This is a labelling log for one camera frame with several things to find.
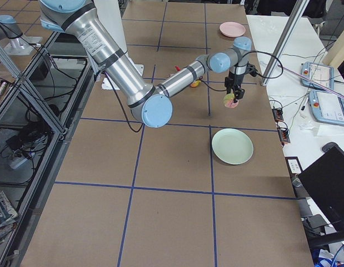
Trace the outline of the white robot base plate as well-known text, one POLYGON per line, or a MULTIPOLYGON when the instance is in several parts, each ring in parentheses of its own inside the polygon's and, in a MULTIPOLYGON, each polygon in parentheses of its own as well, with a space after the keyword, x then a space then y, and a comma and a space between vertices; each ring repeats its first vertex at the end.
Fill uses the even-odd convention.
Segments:
POLYGON ((136 91, 139 84, 143 83, 143 81, 141 82, 143 71, 144 65, 133 62, 121 68, 110 66, 105 71, 106 77, 103 80, 102 89, 136 91))

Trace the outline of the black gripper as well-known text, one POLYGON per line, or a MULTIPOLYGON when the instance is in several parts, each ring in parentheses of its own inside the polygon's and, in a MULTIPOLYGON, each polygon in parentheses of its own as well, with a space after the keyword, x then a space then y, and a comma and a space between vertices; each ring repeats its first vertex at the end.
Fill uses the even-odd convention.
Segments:
POLYGON ((225 78, 225 88, 227 94, 234 93, 234 103, 238 103, 245 94, 244 89, 241 88, 244 76, 250 74, 253 77, 257 76, 257 69, 255 65, 250 63, 245 64, 244 66, 233 66, 231 67, 228 76, 225 78))

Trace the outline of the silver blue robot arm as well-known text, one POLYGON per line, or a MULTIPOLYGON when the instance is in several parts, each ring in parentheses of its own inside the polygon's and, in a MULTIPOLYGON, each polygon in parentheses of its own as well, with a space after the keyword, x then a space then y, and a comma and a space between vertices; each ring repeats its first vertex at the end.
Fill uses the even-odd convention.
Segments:
POLYGON ((133 117, 148 127, 159 128, 169 122, 173 107, 170 98, 201 78, 208 71, 228 71, 223 103, 234 108, 245 91, 241 83, 249 73, 248 55, 252 41, 237 37, 233 46, 219 53, 201 55, 173 76, 154 86, 147 83, 126 52, 116 43, 98 18, 93 1, 40 1, 41 24, 44 28, 75 36, 100 71, 127 97, 133 117))
POLYGON ((0 15, 0 41, 3 39, 16 39, 22 37, 23 32, 16 20, 10 15, 0 15))

